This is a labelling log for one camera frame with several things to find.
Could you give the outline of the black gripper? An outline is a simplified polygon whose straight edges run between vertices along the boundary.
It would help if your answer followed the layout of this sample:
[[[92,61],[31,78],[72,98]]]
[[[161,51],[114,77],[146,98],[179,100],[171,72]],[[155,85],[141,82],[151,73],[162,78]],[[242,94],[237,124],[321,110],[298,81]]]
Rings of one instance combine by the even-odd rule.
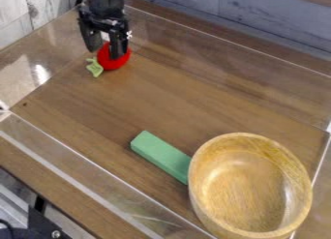
[[[128,49],[128,40],[133,38],[124,7],[106,9],[79,7],[79,28],[86,46],[95,52],[103,46],[102,32],[110,36],[110,58],[119,59]]]

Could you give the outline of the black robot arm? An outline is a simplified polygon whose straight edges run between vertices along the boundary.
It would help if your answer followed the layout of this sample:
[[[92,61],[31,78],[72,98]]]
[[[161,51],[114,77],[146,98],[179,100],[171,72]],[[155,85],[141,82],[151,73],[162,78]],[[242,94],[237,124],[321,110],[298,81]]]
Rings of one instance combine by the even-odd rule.
[[[118,60],[128,52],[131,33],[124,0],[87,0],[79,5],[78,13],[80,33],[88,50],[94,52],[102,48],[102,33],[107,33],[108,58]]]

